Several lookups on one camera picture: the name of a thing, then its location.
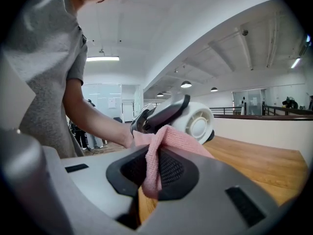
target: glass wall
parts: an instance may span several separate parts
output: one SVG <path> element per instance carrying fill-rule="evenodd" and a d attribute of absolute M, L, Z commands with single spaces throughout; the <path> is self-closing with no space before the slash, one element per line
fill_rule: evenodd
<path fill-rule="evenodd" d="M 235 107 L 244 107 L 246 103 L 247 115 L 262 115 L 262 96 L 261 90 L 249 90 L 242 92 L 234 92 Z"/>
<path fill-rule="evenodd" d="M 83 96 L 111 118 L 122 118 L 121 84 L 88 84 L 82 86 Z"/>
<path fill-rule="evenodd" d="M 134 95 L 134 115 L 137 116 L 137 114 L 141 111 L 141 108 L 143 105 L 141 105 L 141 102 L 143 101 L 141 93 L 141 87 L 140 85 L 135 85 L 135 95 Z"/>

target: black slot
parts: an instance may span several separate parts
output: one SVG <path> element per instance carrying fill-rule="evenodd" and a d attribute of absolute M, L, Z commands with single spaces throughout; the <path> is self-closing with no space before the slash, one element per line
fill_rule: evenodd
<path fill-rule="evenodd" d="M 225 192 L 249 227 L 256 225 L 265 218 L 265 215 L 240 189 L 240 187 L 231 187 L 225 190 Z"/>
<path fill-rule="evenodd" d="M 89 166 L 86 165 L 86 164 L 78 164 L 78 165 L 65 167 L 65 170 L 67 170 L 68 173 L 71 173 L 71 172 L 75 172 L 75 171 L 78 171 L 78 170 L 86 169 L 88 167 Z"/>

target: fluorescent light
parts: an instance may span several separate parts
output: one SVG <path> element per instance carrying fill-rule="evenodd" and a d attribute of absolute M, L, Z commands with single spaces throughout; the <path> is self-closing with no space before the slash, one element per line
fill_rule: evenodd
<path fill-rule="evenodd" d="M 92 61 L 119 61 L 119 57 L 117 56 L 103 56 L 103 57 L 88 57 L 87 62 Z"/>
<path fill-rule="evenodd" d="M 297 65 L 297 63 L 299 63 L 299 61 L 300 61 L 300 58 L 297 58 L 291 68 L 293 69 Z"/>

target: black pants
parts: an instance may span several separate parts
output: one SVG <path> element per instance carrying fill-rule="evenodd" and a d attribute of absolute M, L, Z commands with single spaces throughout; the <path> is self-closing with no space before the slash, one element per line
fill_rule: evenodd
<path fill-rule="evenodd" d="M 82 147 L 82 145 L 83 145 L 83 148 L 87 148 L 84 131 L 76 131 L 75 138 L 76 138 L 77 142 L 79 143 L 80 147 Z"/>

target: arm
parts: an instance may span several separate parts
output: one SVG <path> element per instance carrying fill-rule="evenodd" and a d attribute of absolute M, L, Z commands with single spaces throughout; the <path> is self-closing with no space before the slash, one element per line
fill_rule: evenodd
<path fill-rule="evenodd" d="M 130 126 L 119 123 L 92 107 L 83 97 L 79 79 L 67 81 L 63 104 L 67 116 L 82 130 L 126 148 L 131 146 L 133 136 Z"/>

